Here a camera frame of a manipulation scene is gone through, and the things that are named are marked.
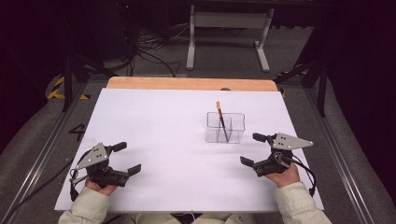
metal stand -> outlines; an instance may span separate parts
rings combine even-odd
[[[192,70],[194,67],[195,27],[229,27],[262,29],[262,37],[260,41],[255,41],[255,47],[262,65],[262,71],[269,72],[270,67],[262,47],[264,45],[265,38],[267,37],[273,14],[273,9],[269,9],[268,13],[195,12],[194,6],[191,6],[190,44],[187,55],[187,70]]]
[[[101,73],[107,75],[108,77],[117,77],[117,74],[110,72],[108,69],[104,68],[102,65],[94,63],[90,59],[78,55],[69,54],[64,59],[64,109],[65,112],[73,101],[73,79],[74,75],[77,82],[87,82],[90,78],[84,64],[88,64],[92,68],[100,71]]]
[[[306,69],[309,70],[304,76],[303,80],[301,81],[301,84],[303,88],[312,88],[315,85],[315,82],[320,77],[319,90],[318,90],[318,110],[322,117],[326,117],[324,114],[324,100],[326,94],[328,68],[325,60],[312,61],[310,63],[300,65],[294,68],[293,70],[289,71],[286,75],[275,78],[274,82],[276,84],[280,84],[283,81],[286,81],[289,78],[298,75],[299,73],[303,72]]]

metal frame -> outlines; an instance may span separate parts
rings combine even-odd
[[[273,15],[273,8],[269,9],[267,13],[220,13],[195,12],[195,7],[191,6],[190,44],[189,52],[187,54],[187,70],[192,70],[194,67],[195,27],[230,27],[262,29],[262,36],[259,41],[255,41],[255,48],[259,55],[262,71],[269,72],[270,67],[262,47],[264,46]]]
[[[75,92],[73,94],[73,98],[77,99],[84,91],[85,87],[87,86],[86,83],[78,83]],[[72,101],[71,104],[69,105],[69,108],[61,113],[60,117],[55,123],[54,128],[52,129],[49,139],[43,146],[43,148],[40,151],[40,154],[37,156],[37,159],[35,160],[35,163],[33,164],[32,168],[30,169],[28,175],[26,176],[25,180],[23,181],[20,190],[16,194],[14,200],[12,201],[11,205],[9,206],[8,210],[6,211],[1,223],[4,223],[4,218],[8,216],[9,212],[15,205],[20,203],[26,196],[28,196],[33,189],[35,188],[35,184],[38,181],[38,178],[41,176],[41,174],[44,171],[44,168],[50,159],[50,155],[52,154],[55,145],[60,137],[61,131],[64,127],[64,125],[67,122],[67,119],[69,118],[71,112],[73,111],[73,108],[76,106],[78,101]],[[9,219],[8,223],[15,223],[17,220],[18,216],[21,213],[21,210],[23,208],[23,205],[15,211],[14,215]]]
[[[337,168],[338,174],[341,176],[341,179],[346,188],[346,192],[349,195],[350,201],[352,202],[353,207],[355,208],[356,214],[361,223],[374,223],[373,218],[364,202],[361,192],[359,190],[358,185],[356,184],[355,178],[352,173],[349,171],[347,167],[347,163],[344,159],[343,154],[341,153],[341,149],[335,140],[334,135],[332,134],[332,130],[326,118],[321,116],[321,113],[317,109],[317,98],[312,89],[305,89],[306,98],[309,101],[312,109],[315,112],[315,115],[318,119],[318,123],[326,135],[327,140],[331,146],[330,154],[332,156],[332,161]]]

table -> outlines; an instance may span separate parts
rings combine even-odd
[[[224,87],[232,91],[213,91]],[[240,144],[205,142],[205,115],[216,111],[217,100],[223,112],[245,114],[247,129]],[[296,135],[271,80],[113,77],[100,94],[72,167],[98,142],[109,146],[125,141],[128,147],[111,154],[110,166],[126,171],[141,163],[142,171],[115,191],[109,211],[275,211],[275,184],[258,178],[239,158],[265,160],[270,147],[251,135],[277,132]],[[293,153],[306,164],[301,149]],[[309,187],[304,170],[300,176]],[[323,209],[318,192],[314,200]],[[66,181],[55,209],[70,206]]]

black equipment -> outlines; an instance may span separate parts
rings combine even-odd
[[[129,177],[141,171],[141,164],[129,168],[127,172],[116,171],[108,166],[108,157],[110,156],[111,152],[118,152],[125,149],[126,146],[127,145],[125,142],[121,142],[115,146],[109,147],[105,147],[102,143],[99,143],[82,155],[81,159],[78,161],[76,169],[72,170],[74,172],[72,174],[72,178],[70,179],[70,195],[72,201],[74,201],[78,196],[78,193],[75,189],[76,184],[86,177],[88,177],[93,183],[98,184],[101,188],[104,188],[107,185],[125,187]],[[87,175],[77,178],[78,170],[83,168],[86,168]]]
[[[300,161],[295,161],[293,157],[293,153],[291,152],[295,148],[300,147],[312,147],[314,145],[311,141],[306,141],[301,138],[297,138],[294,136],[290,136],[284,133],[278,133],[274,135],[263,135],[260,133],[254,133],[253,139],[259,142],[268,142],[271,146],[271,155],[265,161],[254,162],[245,157],[241,157],[242,164],[253,168],[256,172],[257,176],[269,175],[273,173],[282,174],[287,169],[290,168],[291,162],[296,163],[303,167],[309,174],[311,174],[314,178],[312,183],[312,189],[309,190],[311,196],[315,193],[315,187],[317,185],[317,179],[314,173],[309,170],[305,165],[303,165]]]

metal rail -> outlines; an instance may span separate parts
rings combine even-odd
[[[86,86],[87,86],[86,83],[76,84],[76,89],[74,90],[73,99],[78,99],[78,97],[83,93]],[[60,117],[56,121],[55,126],[53,127],[53,129],[49,135],[49,139],[47,140],[47,142],[41,149],[40,154],[37,156],[35,163],[33,164],[32,168],[30,169],[25,180],[23,181],[20,190],[18,191],[17,195],[15,196],[11,205],[9,206],[1,223],[6,224],[6,223],[4,223],[5,219],[8,216],[8,214],[11,212],[11,210],[14,208],[14,206],[16,206],[18,203],[20,203],[35,188],[35,184],[37,183],[38,178],[43,173],[44,168],[46,167],[46,164],[47,164],[48,160],[50,159],[50,155],[52,154],[52,152],[55,148],[55,145],[60,137],[61,131],[62,131],[64,125],[66,124],[67,119],[69,118],[71,112],[73,111],[74,107],[76,106],[77,102],[78,102],[78,100],[72,101],[72,104],[69,106],[68,110],[61,113]],[[18,216],[21,213],[22,208],[23,208],[23,205],[18,210],[15,211],[15,213],[12,215],[12,217],[8,220],[8,222],[7,222],[8,224],[15,223],[15,221],[17,220]]]
[[[318,119],[318,123],[322,128],[323,132],[326,134],[326,138],[329,141],[331,146],[330,154],[332,156],[332,160],[337,168],[339,175],[344,183],[346,188],[346,192],[349,195],[350,201],[352,201],[353,207],[356,210],[356,213],[359,217],[361,223],[371,224],[374,223],[373,218],[370,215],[370,212],[361,196],[361,192],[356,184],[355,178],[350,173],[349,168],[347,167],[347,163],[344,160],[344,156],[341,153],[341,149],[338,146],[334,135],[332,134],[332,130],[326,118],[323,118],[320,115],[320,112],[317,108],[317,98],[312,89],[305,89],[306,97],[311,105],[312,109],[315,111],[315,115]]]

